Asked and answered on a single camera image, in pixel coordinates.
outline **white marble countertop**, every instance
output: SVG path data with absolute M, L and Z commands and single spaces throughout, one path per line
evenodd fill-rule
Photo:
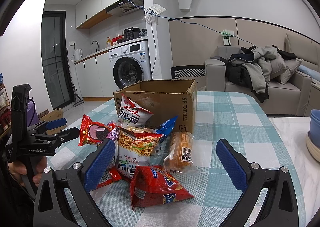
M 99 53 L 103 54 L 103 53 L 108 52 L 108 51 L 111 50 L 111 49 L 115 49 L 115 48 L 121 47 L 121 46 L 123 46 L 123 45 L 127 45 L 127 44 L 134 43 L 134 42 L 138 42 L 138 41 L 143 41 L 143 40 L 146 40 L 146 39 L 148 39 L 148 36 L 143 36 L 143 37 L 139 37 L 139 38 L 136 38 L 136 39 L 133 39 L 133 40 L 128 40 L 128 41 L 125 41 L 125 42 L 122 42 L 122 43 L 113 45 L 113 46 L 111 46 L 111 47 L 101 49 L 101 50 L 99 50 L 99 51 L 97 51 L 97 52 L 91 53 L 91 54 L 89 54 L 89 55 L 87 55 L 87 56 L 85 56 L 85 57 L 77 60 L 77 61 L 75 62 L 75 64 L 79 64 L 79 63 L 81 63 L 82 61 L 89 59 L 91 56 L 96 56 L 96 55 L 99 54 Z
M 320 207 L 320 163 L 311 156 L 306 146 L 310 117 L 269 119 L 296 168 L 306 207 L 306 224 L 308 224 Z

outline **metal screw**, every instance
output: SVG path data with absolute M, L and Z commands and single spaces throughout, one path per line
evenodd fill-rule
M 43 170 L 43 172 L 44 172 L 44 173 L 49 173 L 49 172 L 50 172 L 50 170 L 51 170 L 51 168 L 50 168 L 50 167 L 46 167 L 46 168 Z
M 253 163 L 251 163 L 251 167 L 252 167 L 253 169 L 257 170 L 260 166 L 259 166 L 258 163 L 253 162 Z
M 76 170 L 81 166 L 81 164 L 79 162 L 76 162 L 72 165 L 72 167 Z
M 287 173 L 287 172 L 288 172 L 288 169 L 287 169 L 286 167 L 282 167 L 282 168 L 281 168 L 281 171 L 284 172 L 284 173 Z

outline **range hood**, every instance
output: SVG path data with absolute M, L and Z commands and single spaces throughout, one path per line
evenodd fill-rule
M 122 16 L 138 11 L 141 8 L 136 6 L 143 6 L 143 0 L 120 0 L 106 8 L 107 14 L 115 16 Z

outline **barcode label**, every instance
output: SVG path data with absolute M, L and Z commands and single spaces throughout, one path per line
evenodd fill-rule
M 191 153 L 191 149 L 186 148 L 186 147 L 182 147 L 182 151 L 186 151 L 186 152 L 190 152 Z
M 138 198 L 144 199 L 144 196 L 146 195 L 146 192 L 140 190 L 139 188 L 135 188 L 134 194 L 135 194 Z
M 186 152 L 186 151 L 182 151 L 182 156 L 181 156 L 180 160 L 181 161 L 192 162 L 191 153 L 190 152 Z
M 111 176 L 110 176 L 109 171 L 107 170 L 107 171 L 105 171 L 105 172 L 103 173 L 103 176 L 102 176 L 99 184 L 102 184 L 102 183 L 108 181 L 109 179 L 111 179 Z

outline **checkered tablecloth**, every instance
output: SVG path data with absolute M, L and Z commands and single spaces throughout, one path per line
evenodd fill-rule
M 93 121 L 108 123 L 117 118 L 114 100 L 88 114 Z M 80 127 L 81 118 L 69 127 Z M 299 226 L 305 226 L 302 189 L 292 160 L 271 122 L 248 95 L 232 92 L 198 92 L 192 155 L 200 174 L 174 174 L 195 198 L 156 207 L 131 209 L 129 184 L 123 180 L 91 191 L 93 199 L 114 227 L 154 226 L 219 226 L 241 195 L 216 155 L 219 139 L 227 139 L 249 162 L 265 169 L 286 166 L 291 174 L 298 201 Z M 48 159 L 54 170 L 82 162 L 95 151 L 93 145 L 78 147 L 79 139 L 65 143 Z M 153 164 L 162 164 L 168 154 L 168 141 L 162 143 L 163 156 L 152 156 Z M 260 194 L 256 207 L 245 226 L 254 223 L 267 190 Z M 78 224 L 86 226 L 74 204 L 70 190 L 66 194 Z

